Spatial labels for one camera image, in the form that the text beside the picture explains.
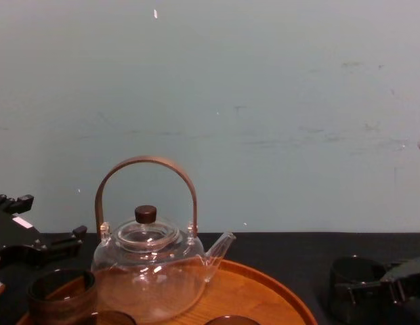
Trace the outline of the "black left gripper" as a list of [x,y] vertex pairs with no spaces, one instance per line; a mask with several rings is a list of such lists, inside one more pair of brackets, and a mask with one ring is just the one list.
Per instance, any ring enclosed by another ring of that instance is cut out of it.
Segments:
[[10,215],[31,210],[33,201],[34,196],[30,194],[17,199],[0,194],[0,252],[9,247],[34,244],[37,267],[77,256],[87,234],[86,226],[81,225],[69,233],[47,238],[41,237],[26,220]]

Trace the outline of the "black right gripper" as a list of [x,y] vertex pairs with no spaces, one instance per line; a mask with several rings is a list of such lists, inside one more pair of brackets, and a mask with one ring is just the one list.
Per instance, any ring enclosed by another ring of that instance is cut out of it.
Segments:
[[[404,290],[399,285],[401,279]],[[334,297],[351,304],[363,301],[404,302],[404,310],[413,317],[415,324],[420,324],[420,257],[391,264],[380,280],[335,282]]]

